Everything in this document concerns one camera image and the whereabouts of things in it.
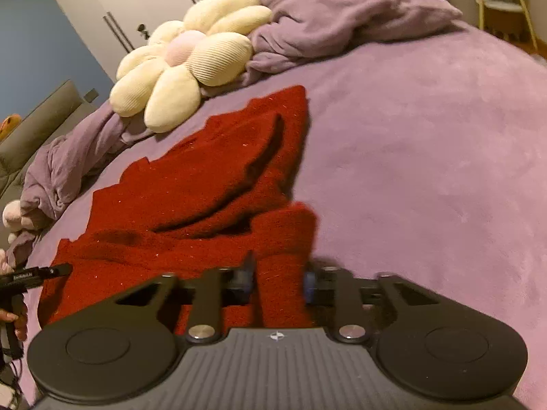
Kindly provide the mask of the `person's left hand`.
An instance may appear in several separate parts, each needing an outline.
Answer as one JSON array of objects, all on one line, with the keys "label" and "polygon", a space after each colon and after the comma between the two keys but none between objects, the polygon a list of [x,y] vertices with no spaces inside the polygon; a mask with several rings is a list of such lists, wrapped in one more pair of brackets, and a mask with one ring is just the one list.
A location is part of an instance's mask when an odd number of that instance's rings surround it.
[{"label": "person's left hand", "polygon": [[3,323],[12,323],[15,334],[20,342],[25,342],[28,337],[28,307],[21,302],[14,307],[15,313],[3,308],[0,309],[0,320]]}]

